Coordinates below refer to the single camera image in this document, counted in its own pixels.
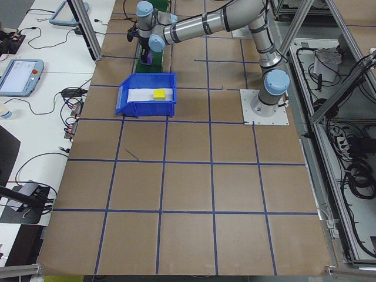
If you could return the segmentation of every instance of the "cardboard sheet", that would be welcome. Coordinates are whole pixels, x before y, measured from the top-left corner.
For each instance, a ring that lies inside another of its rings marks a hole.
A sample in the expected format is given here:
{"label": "cardboard sheet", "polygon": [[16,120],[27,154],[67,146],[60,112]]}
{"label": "cardboard sheet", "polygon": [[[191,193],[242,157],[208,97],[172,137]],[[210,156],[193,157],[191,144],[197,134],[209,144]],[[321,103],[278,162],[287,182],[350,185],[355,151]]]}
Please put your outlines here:
{"label": "cardboard sheet", "polygon": [[376,2],[374,0],[334,0],[346,25],[376,26]]}
{"label": "cardboard sheet", "polygon": [[[173,5],[204,11],[203,0]],[[252,40],[218,34],[166,50],[176,115],[140,119],[113,115],[135,46],[106,36],[110,57],[96,67],[38,260],[46,274],[324,274],[331,261],[291,113],[290,126],[243,125],[237,89],[260,86],[259,58]]]}

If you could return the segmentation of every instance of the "metal base plate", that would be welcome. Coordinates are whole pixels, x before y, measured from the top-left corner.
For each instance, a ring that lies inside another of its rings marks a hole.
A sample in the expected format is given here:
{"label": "metal base plate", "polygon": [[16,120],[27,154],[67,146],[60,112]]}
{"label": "metal base plate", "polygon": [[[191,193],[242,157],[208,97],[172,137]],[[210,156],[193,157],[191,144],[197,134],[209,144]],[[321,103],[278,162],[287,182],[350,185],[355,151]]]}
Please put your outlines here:
{"label": "metal base plate", "polygon": [[248,26],[244,28],[236,29],[232,31],[233,38],[240,38],[240,39],[253,39],[252,33],[250,32]]}
{"label": "metal base plate", "polygon": [[289,125],[285,107],[277,109],[271,117],[262,117],[253,112],[251,109],[252,99],[259,94],[259,90],[241,89],[241,106],[243,108],[243,119],[245,125]]}

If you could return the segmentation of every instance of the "yellow sponge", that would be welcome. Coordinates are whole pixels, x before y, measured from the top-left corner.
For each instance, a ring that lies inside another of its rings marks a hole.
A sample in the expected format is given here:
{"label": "yellow sponge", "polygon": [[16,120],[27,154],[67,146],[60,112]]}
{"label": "yellow sponge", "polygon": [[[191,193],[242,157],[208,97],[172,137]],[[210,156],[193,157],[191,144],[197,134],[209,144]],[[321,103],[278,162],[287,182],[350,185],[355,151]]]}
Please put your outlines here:
{"label": "yellow sponge", "polygon": [[154,90],[154,100],[166,100],[166,91],[164,89]]}

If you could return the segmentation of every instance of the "table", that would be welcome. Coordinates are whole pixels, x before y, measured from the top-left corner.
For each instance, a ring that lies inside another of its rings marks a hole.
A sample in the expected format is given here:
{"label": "table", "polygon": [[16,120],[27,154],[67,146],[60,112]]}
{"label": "table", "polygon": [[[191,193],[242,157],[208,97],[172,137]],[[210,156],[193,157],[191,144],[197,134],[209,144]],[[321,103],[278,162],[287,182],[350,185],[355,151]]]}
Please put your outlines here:
{"label": "table", "polygon": [[[95,31],[106,32],[106,25],[93,20],[98,18],[103,23],[106,23],[110,18],[115,0],[87,0],[86,2],[90,5],[89,17],[92,20]],[[60,0],[36,0],[31,8],[55,10],[60,3]],[[55,42],[61,42],[64,40],[67,31],[71,29],[67,26],[53,26],[48,21],[38,22],[36,20],[37,18],[44,19],[49,16],[50,13],[30,11],[20,24],[19,29],[31,26],[41,28],[42,37],[32,42],[35,46],[53,45]],[[75,35],[73,32],[69,34],[67,43],[41,50],[34,50],[27,44],[30,39],[39,34],[37,29],[23,33],[26,35],[25,42],[21,45],[17,54],[10,55],[9,59],[0,62],[0,74],[3,73],[10,59],[42,59],[45,63],[45,68],[40,81],[30,97],[21,99],[27,100],[37,113],[48,112],[53,108],[53,97],[56,93],[67,87],[78,87],[92,77],[95,63],[91,60],[82,36]],[[98,34],[100,44],[103,43],[103,37],[103,35]],[[9,99],[8,97],[1,97],[0,102],[4,103]],[[33,115],[27,103],[11,101],[7,104],[13,115],[10,120],[0,120],[0,124],[21,141],[21,148],[10,180],[14,180],[17,170],[31,157],[46,152],[63,153],[58,149],[59,146],[70,148],[70,141],[63,138],[64,125],[59,114],[63,100],[61,96],[57,96],[55,101],[55,111],[50,115],[40,116]],[[62,116],[68,117],[69,114],[70,110],[65,107],[62,111]],[[32,179],[47,183],[59,190],[65,164],[66,158],[59,155],[37,158],[30,165],[25,166],[21,171],[19,180],[27,181]],[[8,188],[12,186],[14,186],[12,183],[7,185]],[[54,192],[50,192],[49,197],[55,197]],[[5,204],[6,199],[1,199],[0,203]],[[42,216],[39,224],[47,226],[49,218],[50,214]],[[4,256],[8,256],[19,226],[19,224],[0,224],[0,243],[2,244],[0,251],[4,253]],[[5,263],[5,259],[0,260],[0,266],[4,266]]]}

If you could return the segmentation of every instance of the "electronic device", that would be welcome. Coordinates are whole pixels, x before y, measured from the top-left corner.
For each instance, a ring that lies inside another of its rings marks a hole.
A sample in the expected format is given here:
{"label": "electronic device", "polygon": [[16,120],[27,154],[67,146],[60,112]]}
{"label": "electronic device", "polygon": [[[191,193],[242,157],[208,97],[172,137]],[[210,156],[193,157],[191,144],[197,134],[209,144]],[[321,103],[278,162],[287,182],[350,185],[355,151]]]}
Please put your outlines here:
{"label": "electronic device", "polygon": [[49,201],[49,189],[31,180],[13,189],[0,185],[0,196],[8,198],[0,223],[38,223]]}
{"label": "electronic device", "polygon": [[42,60],[12,59],[0,78],[0,96],[29,96],[41,77],[43,66]]}
{"label": "electronic device", "polygon": [[[83,5],[85,6],[86,11],[89,10],[89,4],[84,2]],[[66,26],[76,26],[77,22],[75,17],[70,10],[68,3],[63,1],[59,8],[53,13],[51,18],[49,19],[49,23],[53,25],[66,25]]]}

